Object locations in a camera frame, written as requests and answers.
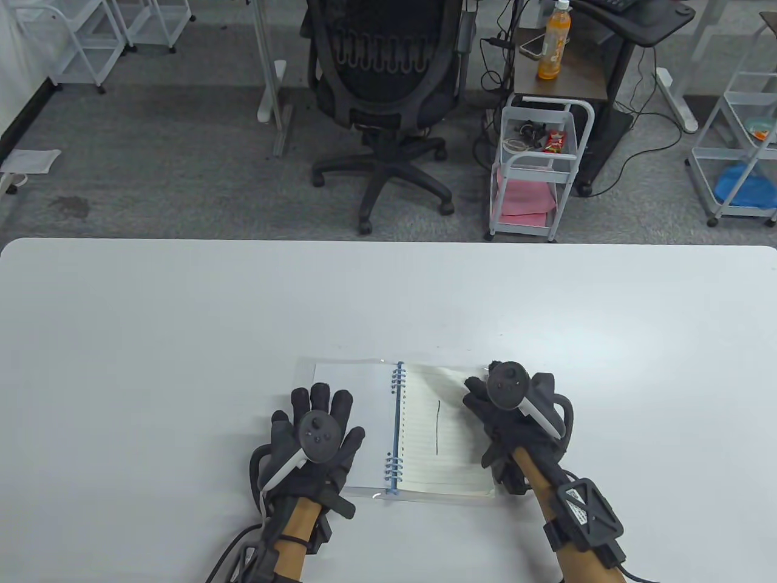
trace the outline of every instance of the chair base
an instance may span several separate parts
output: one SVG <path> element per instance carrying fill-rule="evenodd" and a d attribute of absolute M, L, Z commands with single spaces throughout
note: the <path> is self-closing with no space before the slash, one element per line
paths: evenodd
<path fill-rule="evenodd" d="M 372 154 L 340 156 L 317 162 L 312 169 L 314 187 L 324 185 L 324 172 L 364 172 L 371 174 L 370 181 L 359 207 L 359 233 L 372 232 L 370 215 L 375 202 L 390 178 L 401 178 L 431 192 L 440 199 L 440 214 L 454 212 L 451 190 L 439 180 L 413 166 L 410 161 L 434 150 L 436 160 L 448 157 L 442 138 L 400 138 L 394 131 L 364 130 L 363 143 L 372 148 Z"/>

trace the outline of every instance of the notebook page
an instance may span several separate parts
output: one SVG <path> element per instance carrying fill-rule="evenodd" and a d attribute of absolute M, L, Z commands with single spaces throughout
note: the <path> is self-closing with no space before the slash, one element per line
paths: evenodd
<path fill-rule="evenodd" d="M 334 395 L 345 389 L 354 396 L 348 431 L 364 428 L 364 441 L 354 457 L 346 488 L 384 489 L 387 458 L 394 451 L 396 395 L 392 394 L 393 363 L 320 362 L 313 382 L 325 382 Z"/>
<path fill-rule="evenodd" d="M 483 424 L 464 407 L 464 380 L 483 377 L 484 368 L 405 365 L 399 457 L 400 490 L 429 494 L 493 496 L 491 472 L 480 466 L 489 446 Z"/>

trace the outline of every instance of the white wall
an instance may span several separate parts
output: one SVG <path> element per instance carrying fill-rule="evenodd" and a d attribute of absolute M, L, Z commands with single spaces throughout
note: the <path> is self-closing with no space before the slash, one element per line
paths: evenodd
<path fill-rule="evenodd" d="M 43 66 L 27 46 L 13 15 L 0 1 L 0 134 L 46 78 Z"/>

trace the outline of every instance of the keyboard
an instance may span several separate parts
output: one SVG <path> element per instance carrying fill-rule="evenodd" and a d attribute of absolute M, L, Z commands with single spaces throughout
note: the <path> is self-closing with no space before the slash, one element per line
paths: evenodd
<path fill-rule="evenodd" d="M 613 12 L 614 14 L 620 14 L 637 4 L 639 0 L 585 0 L 585 2 L 603 8 L 609 12 Z"/>

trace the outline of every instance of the blue spiral binding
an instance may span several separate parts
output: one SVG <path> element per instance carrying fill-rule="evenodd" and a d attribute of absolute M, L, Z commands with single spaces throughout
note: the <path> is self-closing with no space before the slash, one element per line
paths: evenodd
<path fill-rule="evenodd" d="M 396 395 L 396 410 L 394 419 L 394 452 L 386 457 L 385 480 L 388 492 L 397 494 L 397 484 L 402 481 L 402 452 L 399 451 L 399 428 L 402 427 L 402 401 L 405 398 L 405 378 L 407 370 L 403 362 L 398 362 L 391 375 L 391 392 Z"/>

